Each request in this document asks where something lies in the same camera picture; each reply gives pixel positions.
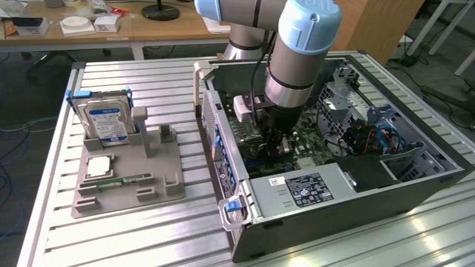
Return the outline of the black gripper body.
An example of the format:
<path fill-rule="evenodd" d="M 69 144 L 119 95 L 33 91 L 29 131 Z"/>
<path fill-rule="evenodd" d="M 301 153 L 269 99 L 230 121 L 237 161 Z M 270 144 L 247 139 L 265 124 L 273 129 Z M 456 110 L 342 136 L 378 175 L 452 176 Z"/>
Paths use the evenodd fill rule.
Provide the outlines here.
<path fill-rule="evenodd" d="M 279 156 L 278 147 L 282 145 L 283 136 L 291 133 L 293 128 L 298 124 L 303 109 L 303 106 L 295 108 L 271 106 L 263 109 L 261 132 L 269 156 Z"/>

